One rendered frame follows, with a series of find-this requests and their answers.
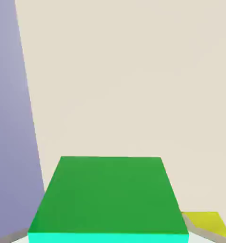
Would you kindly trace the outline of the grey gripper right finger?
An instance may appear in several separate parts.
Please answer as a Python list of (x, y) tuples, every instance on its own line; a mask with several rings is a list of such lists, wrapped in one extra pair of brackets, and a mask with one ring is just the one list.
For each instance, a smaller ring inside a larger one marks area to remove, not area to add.
[(189, 232), (192, 232), (195, 235), (205, 238), (213, 243), (226, 243), (225, 236), (211, 232), (204, 228), (196, 227), (185, 213), (182, 213), (182, 216)]

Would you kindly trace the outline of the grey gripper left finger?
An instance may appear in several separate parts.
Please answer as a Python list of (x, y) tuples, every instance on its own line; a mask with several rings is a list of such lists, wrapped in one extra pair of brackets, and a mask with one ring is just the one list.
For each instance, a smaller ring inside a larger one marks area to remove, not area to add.
[(0, 238), (0, 243), (12, 243), (16, 240), (22, 239), (28, 235), (28, 228), (6, 235)]

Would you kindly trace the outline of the small green cube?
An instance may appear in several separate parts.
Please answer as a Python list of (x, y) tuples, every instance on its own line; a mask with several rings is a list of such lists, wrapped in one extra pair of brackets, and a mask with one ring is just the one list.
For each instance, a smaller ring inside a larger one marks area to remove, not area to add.
[(159, 157), (66, 157), (28, 230), (29, 243), (188, 243)]

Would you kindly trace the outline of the large yellow box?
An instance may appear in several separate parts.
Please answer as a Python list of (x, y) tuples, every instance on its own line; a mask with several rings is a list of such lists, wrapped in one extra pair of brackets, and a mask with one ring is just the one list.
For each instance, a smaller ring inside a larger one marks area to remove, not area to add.
[(218, 212), (182, 212), (189, 231), (215, 243), (226, 243), (226, 225)]

